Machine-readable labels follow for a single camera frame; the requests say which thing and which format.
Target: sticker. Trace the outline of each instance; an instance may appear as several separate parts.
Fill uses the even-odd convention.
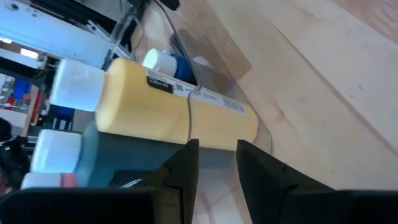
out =
[[[168,93],[172,93],[177,96],[182,96],[184,98],[188,98],[190,92],[195,88],[194,85],[185,83],[178,79],[163,75],[161,73],[157,73],[152,70],[146,70],[146,75],[149,86],[166,91]],[[209,103],[211,105],[218,106],[220,108],[224,108],[230,111],[234,111],[241,115],[247,115],[243,104],[236,100],[232,100],[205,88],[201,88],[200,91],[197,91],[193,94],[193,97],[196,100]]]

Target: white label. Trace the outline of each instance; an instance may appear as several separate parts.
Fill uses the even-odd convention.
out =
[[[188,98],[189,93],[195,88],[195,86],[180,81],[178,79],[163,75],[161,73],[154,72],[152,70],[146,70],[146,75],[148,77],[154,78],[158,81],[166,82],[173,86],[173,94],[177,96],[182,96]],[[234,111],[241,115],[247,115],[244,105],[236,100],[232,100],[223,95],[215,93],[213,91],[201,88],[199,91],[193,93],[194,99],[205,103],[209,103],[226,110]]]

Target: transparent plastic bin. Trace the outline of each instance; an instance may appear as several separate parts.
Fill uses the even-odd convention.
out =
[[[251,106],[206,36],[196,31],[195,27],[182,17],[179,9],[172,11],[162,3],[151,1],[141,24],[132,34],[131,43],[134,49],[131,59],[141,64],[146,53],[153,48],[177,52],[189,59],[202,88]],[[202,113],[203,111],[196,110],[196,99],[194,94],[191,95],[187,100],[187,110],[190,110],[191,115]],[[271,135],[262,120],[258,117],[257,120],[257,137],[253,144],[272,154]],[[195,126],[198,122],[200,121],[191,120],[191,131],[187,133],[187,139],[189,135],[190,138],[195,138]],[[239,182],[236,152],[219,150],[215,156],[216,159],[200,163],[193,222],[251,223]]]

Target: white cap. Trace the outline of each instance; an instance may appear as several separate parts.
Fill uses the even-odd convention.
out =
[[[41,130],[30,163],[30,171],[71,173],[78,164],[80,147],[81,134]]]
[[[50,103],[94,111],[101,99],[105,72],[70,59],[62,59],[50,95]]]
[[[21,184],[21,189],[36,187],[61,187],[61,174],[43,174],[38,172],[27,173]]]
[[[145,56],[142,66],[173,77],[177,71],[177,60],[159,50],[151,49]]]

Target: white bottle cap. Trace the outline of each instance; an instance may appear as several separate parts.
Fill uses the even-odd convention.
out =
[[[151,49],[145,56],[142,66],[173,77],[177,71],[177,60],[159,50]]]
[[[105,72],[70,59],[62,59],[55,74],[50,103],[94,111],[101,99]]]
[[[42,130],[37,139],[31,172],[71,173],[80,158],[81,134]]]
[[[21,184],[21,189],[61,187],[61,174],[27,173]]]

